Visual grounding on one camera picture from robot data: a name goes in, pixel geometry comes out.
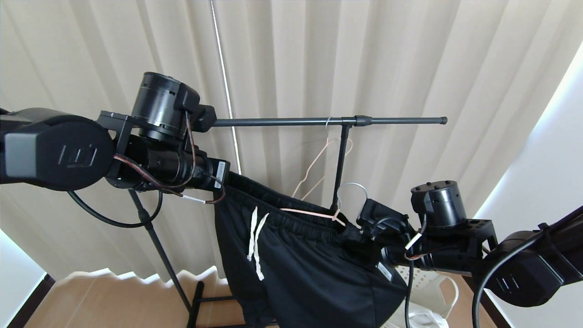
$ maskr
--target white label sticker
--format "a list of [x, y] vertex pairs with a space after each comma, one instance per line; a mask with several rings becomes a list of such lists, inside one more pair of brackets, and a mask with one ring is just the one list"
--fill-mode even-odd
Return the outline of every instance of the white label sticker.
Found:
[[387, 278], [389, 281], [393, 281], [393, 275], [389, 272], [389, 270], [387, 270], [387, 268], [385, 268], [384, 265], [382, 265], [382, 263], [379, 262], [377, 264], [377, 269], [385, 276], [385, 278]]
[[[219, 162], [219, 167], [217, 168], [217, 179], [220, 181], [223, 181], [224, 169], [226, 166], [226, 162]], [[215, 182], [215, 188], [220, 189], [220, 183], [218, 181]]]

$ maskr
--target white plastic bag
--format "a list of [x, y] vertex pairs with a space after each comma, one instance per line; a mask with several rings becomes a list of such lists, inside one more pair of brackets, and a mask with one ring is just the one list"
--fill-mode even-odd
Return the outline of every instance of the white plastic bag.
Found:
[[[415, 303], [409, 304], [409, 322], [411, 328], [449, 328], [447, 320], [439, 314]], [[405, 302], [381, 328], [405, 328]]]

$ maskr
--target shorts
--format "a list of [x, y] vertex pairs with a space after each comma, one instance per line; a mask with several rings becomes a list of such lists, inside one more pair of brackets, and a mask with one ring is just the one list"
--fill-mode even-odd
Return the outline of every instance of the shorts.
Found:
[[216, 234], [247, 326], [265, 327], [275, 319], [283, 328], [376, 328], [403, 301], [401, 276], [393, 268], [386, 268], [392, 281], [375, 272], [380, 250], [342, 214], [346, 227], [282, 211], [333, 214], [235, 173], [225, 189], [215, 204]]

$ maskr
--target beige curtain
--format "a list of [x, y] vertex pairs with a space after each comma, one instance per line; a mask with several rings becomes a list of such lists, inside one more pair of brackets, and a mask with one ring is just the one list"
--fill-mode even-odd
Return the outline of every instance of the beige curtain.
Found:
[[[457, 180], [473, 215], [581, 44], [583, 2], [3, 1], [1, 24], [0, 104], [9, 110], [129, 113], [143, 72], [157, 71], [198, 90], [220, 118], [230, 107], [235, 118], [447, 116], [447, 125], [351, 129], [343, 181], [413, 214], [411, 187]], [[339, 137], [338, 127], [328, 131]], [[286, 194], [326, 139], [323, 127], [235, 132], [242, 172]], [[229, 128], [195, 136], [237, 171], [233, 137]], [[296, 197], [326, 173], [306, 199], [330, 205], [338, 144]], [[137, 220], [127, 193], [106, 182], [80, 195], [110, 218]], [[1, 196], [2, 230], [54, 277], [103, 267], [166, 277], [143, 229], [97, 222], [63, 193], [3, 186]], [[355, 219], [361, 191], [346, 186], [340, 196]], [[153, 193], [143, 197], [155, 206]], [[221, 272], [212, 214], [166, 197], [155, 226], [177, 270]]]

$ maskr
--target black baseboard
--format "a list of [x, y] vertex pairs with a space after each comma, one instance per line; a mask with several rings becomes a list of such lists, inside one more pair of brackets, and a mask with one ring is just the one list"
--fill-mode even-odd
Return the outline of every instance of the black baseboard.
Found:
[[[466, 281], [468, 286], [470, 286], [472, 291], [476, 292], [477, 286], [473, 282], [473, 280], [470, 277], [464, 277], [463, 279]], [[498, 328], [512, 328], [510, 326], [510, 324], [506, 321], [506, 319], [504, 318], [502, 313], [500, 313], [500, 311], [498, 310], [498, 308], [495, 306], [494, 302], [492, 302], [492, 300], [490, 299], [490, 297], [488, 295], [485, 295], [485, 293], [482, 294], [482, 299], [481, 299], [480, 303], [482, 303], [484, 310], [486, 310], [486, 312], [488, 313], [488, 315], [490, 316], [490, 318], [492, 319], [492, 321], [494, 322], [496, 327], [498, 327]]]
[[50, 275], [45, 275], [43, 280], [22, 305], [16, 316], [8, 324], [7, 328], [23, 328], [54, 284], [55, 280]]

